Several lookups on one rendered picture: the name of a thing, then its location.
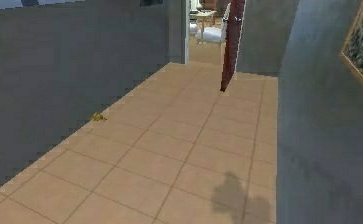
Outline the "pale wooden table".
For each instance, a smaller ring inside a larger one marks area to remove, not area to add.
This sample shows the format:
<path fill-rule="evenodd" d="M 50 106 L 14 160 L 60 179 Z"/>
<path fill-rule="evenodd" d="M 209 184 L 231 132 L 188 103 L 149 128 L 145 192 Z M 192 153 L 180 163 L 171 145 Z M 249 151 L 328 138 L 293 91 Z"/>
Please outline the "pale wooden table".
<path fill-rule="evenodd" d="M 201 21 L 205 23 L 206 21 L 209 22 L 209 26 L 212 27 L 215 24 L 215 11 L 208 10 L 208 11 L 191 11 L 189 13 L 191 19 Z"/>

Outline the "dark red room door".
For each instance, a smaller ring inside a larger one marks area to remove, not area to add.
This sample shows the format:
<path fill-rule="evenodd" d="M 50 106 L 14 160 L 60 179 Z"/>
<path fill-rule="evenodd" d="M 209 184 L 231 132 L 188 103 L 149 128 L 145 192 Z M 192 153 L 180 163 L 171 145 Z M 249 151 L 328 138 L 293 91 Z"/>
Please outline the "dark red room door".
<path fill-rule="evenodd" d="M 220 90 L 225 92 L 235 72 L 246 0 L 231 0 Z M 241 22 L 235 22 L 235 16 Z"/>

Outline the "wood framed wall picture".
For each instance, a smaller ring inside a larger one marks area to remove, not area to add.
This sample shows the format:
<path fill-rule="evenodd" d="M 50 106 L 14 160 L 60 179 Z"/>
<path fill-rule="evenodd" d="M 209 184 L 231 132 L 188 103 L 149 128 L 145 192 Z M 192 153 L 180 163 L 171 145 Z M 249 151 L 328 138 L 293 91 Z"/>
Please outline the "wood framed wall picture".
<path fill-rule="evenodd" d="M 363 0 L 342 45 L 340 57 L 363 86 Z"/>

